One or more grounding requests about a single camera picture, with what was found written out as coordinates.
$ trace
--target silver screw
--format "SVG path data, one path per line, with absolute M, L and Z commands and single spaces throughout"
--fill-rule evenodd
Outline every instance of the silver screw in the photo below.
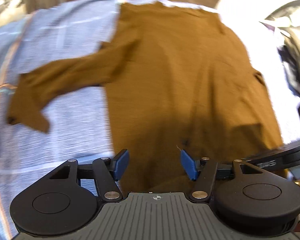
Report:
M 105 193 L 105 198 L 107 199 L 116 199 L 118 197 L 120 197 L 120 194 L 116 191 L 109 191 Z
M 195 191 L 192 193 L 192 196 L 194 198 L 202 199 L 202 198 L 206 198 L 208 194 L 204 191 Z

